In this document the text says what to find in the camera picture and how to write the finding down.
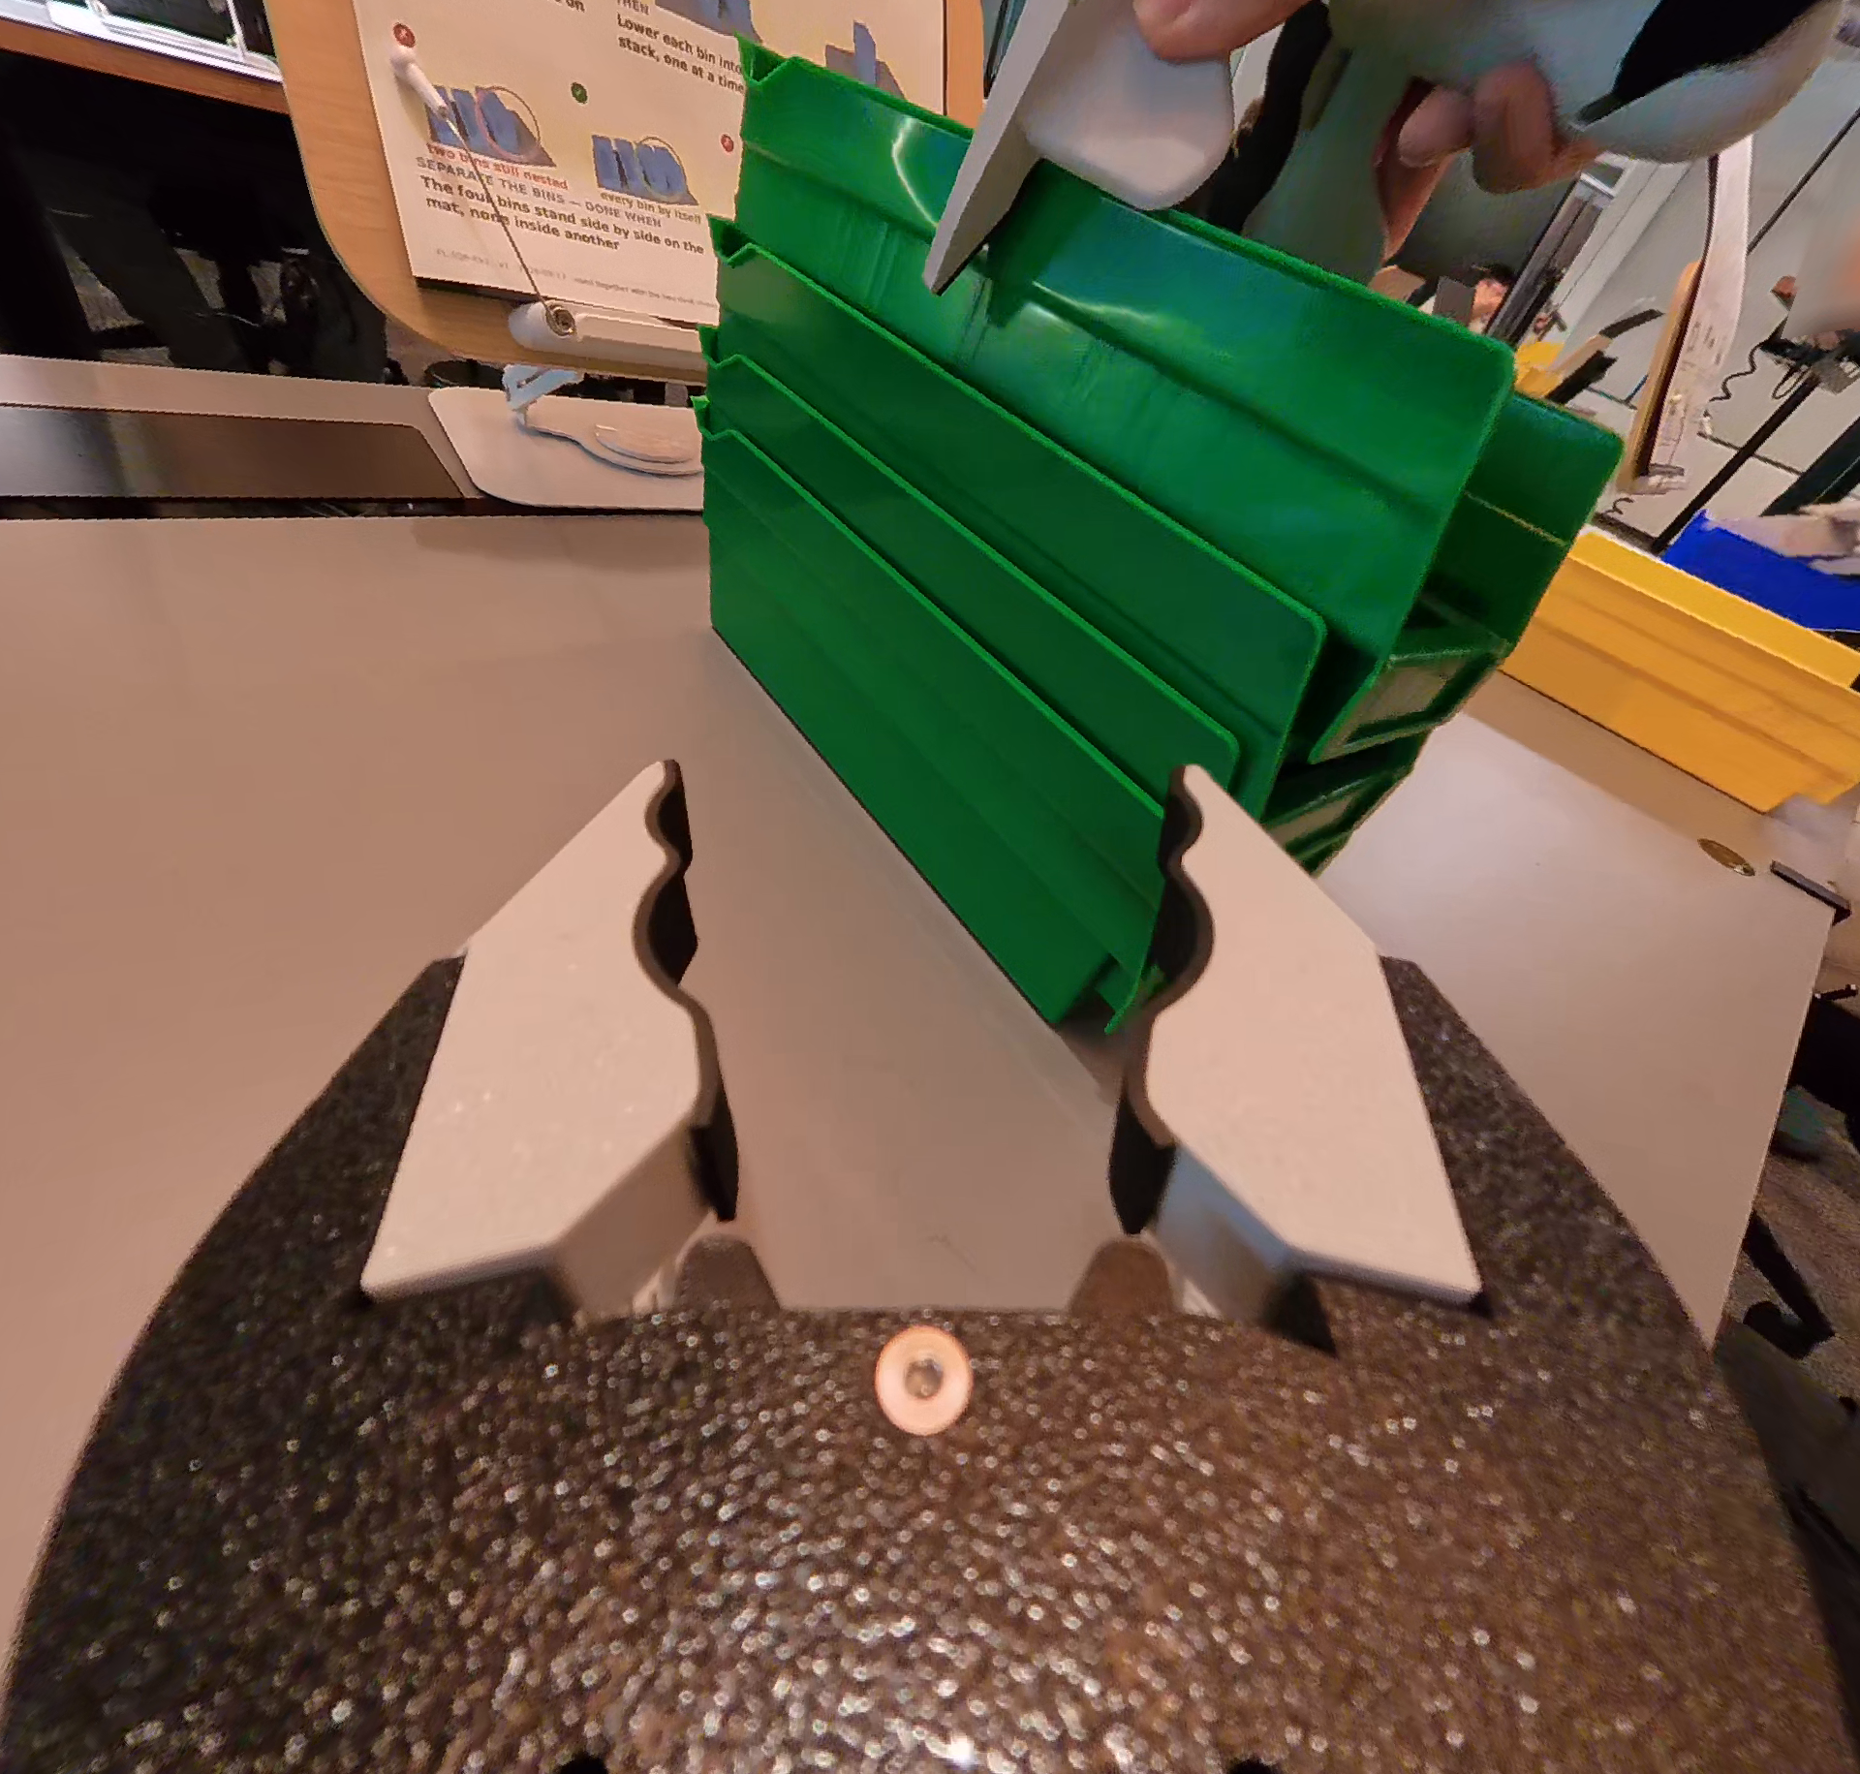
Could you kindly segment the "grey desk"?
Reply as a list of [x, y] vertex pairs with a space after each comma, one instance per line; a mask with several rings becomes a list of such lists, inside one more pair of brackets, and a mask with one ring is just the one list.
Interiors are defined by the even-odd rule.
[[[3, 1647], [126, 1351], [378, 1018], [685, 770], [785, 1304], [1056, 1306], [1119, 1043], [1045, 1026], [710, 629], [693, 516], [3, 520]], [[1856, 793], [1756, 812], [1499, 675], [1321, 877], [1450, 996], [1707, 1332]]]

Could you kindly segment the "wooden board stand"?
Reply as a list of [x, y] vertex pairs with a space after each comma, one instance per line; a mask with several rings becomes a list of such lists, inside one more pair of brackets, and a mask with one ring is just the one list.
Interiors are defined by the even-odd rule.
[[388, 162], [375, 125], [351, 0], [263, 0], [290, 128], [316, 223], [359, 291], [405, 333], [486, 366], [554, 363], [605, 377], [699, 387], [706, 360], [687, 326], [615, 356], [543, 352], [508, 331], [514, 304], [420, 286], [407, 264]]

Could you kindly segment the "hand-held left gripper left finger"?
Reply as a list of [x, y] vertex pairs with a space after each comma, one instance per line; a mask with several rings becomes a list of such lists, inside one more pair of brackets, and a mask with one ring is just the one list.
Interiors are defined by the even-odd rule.
[[737, 1207], [679, 762], [645, 764], [462, 951], [359, 1291], [541, 1277], [634, 1312]]

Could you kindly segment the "blue plastic bin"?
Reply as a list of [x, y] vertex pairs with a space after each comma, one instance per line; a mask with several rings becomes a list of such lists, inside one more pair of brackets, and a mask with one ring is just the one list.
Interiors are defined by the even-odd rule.
[[1857, 633], [1856, 557], [1820, 559], [1774, 553], [1705, 514], [1696, 514], [1663, 551], [1688, 577], [1820, 633]]

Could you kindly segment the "wooden table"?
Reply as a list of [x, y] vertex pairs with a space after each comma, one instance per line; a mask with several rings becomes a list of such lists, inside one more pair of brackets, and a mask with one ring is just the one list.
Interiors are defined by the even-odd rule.
[[276, 71], [257, 71], [244, 60], [200, 60], [160, 47], [94, 39], [56, 24], [21, 22], [9, 16], [1, 18], [1, 51], [246, 110], [276, 115], [290, 111]]

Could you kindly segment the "printed instruction sheet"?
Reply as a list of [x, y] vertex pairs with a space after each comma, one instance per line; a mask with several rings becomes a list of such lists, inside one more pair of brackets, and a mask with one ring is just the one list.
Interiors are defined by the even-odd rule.
[[351, 0], [414, 279], [711, 324], [739, 49], [920, 107], [945, 0]]

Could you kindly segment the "white stand base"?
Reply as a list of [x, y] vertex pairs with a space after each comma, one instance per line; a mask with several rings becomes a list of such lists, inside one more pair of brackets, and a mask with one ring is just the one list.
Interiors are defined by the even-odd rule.
[[683, 512], [706, 504], [704, 440], [691, 402], [579, 394], [574, 368], [507, 363], [496, 390], [430, 390], [470, 483], [516, 507]]

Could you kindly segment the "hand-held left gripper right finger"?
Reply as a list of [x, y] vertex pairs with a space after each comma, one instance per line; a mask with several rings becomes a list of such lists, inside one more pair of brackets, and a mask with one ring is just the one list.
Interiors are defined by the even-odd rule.
[[1224, 1320], [1349, 1283], [1454, 1308], [1483, 1283], [1383, 958], [1196, 764], [1174, 770], [1112, 1201]]

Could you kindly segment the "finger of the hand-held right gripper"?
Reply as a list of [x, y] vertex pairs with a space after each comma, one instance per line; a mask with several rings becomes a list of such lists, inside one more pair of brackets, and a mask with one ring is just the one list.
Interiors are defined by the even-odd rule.
[[1134, 0], [1025, 0], [926, 253], [926, 290], [949, 287], [1036, 165], [1155, 213], [1213, 173], [1236, 118], [1230, 51], [1158, 56]]

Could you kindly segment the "green plastic bin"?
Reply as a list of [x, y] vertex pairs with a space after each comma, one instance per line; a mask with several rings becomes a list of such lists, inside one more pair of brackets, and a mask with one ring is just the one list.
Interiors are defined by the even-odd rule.
[[763, 543], [818, 577], [802, 598], [847, 601], [828, 654], [921, 673], [904, 703], [938, 706], [932, 737], [1000, 759], [1032, 811], [1131, 857], [1176, 767], [1266, 760], [753, 360], [718, 363], [706, 407], [710, 500], [735, 483], [770, 521]]
[[[710, 411], [699, 426], [710, 455]], [[932, 737], [938, 706], [904, 703], [921, 673], [864, 660], [840, 664], [825, 645], [847, 601], [818, 585], [735, 483], [710, 500], [710, 608], [716, 631], [777, 701], [843, 784], [870, 812], [952, 914], [1011, 977], [1039, 1018], [1105, 1011], [1113, 1022], [1149, 996], [1149, 937], [1163, 902], [1158, 826], [1136, 820], [1138, 855], [1104, 855], [1082, 826], [1032, 811], [1025, 786], [975, 745]]]
[[1051, 165], [930, 294], [966, 130], [739, 59], [727, 223], [1311, 606], [1317, 760], [1426, 731], [1517, 645], [1620, 442], [1517, 393], [1508, 346]]
[[1082, 462], [849, 302], [710, 227], [711, 368], [743, 356], [901, 483], [1007, 557], [1266, 760], [1229, 788], [1293, 853], [1358, 826], [1419, 762], [1426, 731], [1314, 757], [1328, 641], [1305, 603]]

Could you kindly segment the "yellow plastic bin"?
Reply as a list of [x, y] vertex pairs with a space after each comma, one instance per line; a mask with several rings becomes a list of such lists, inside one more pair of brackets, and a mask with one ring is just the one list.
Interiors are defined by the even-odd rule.
[[1754, 811], [1857, 784], [1853, 650], [1598, 529], [1499, 669]]

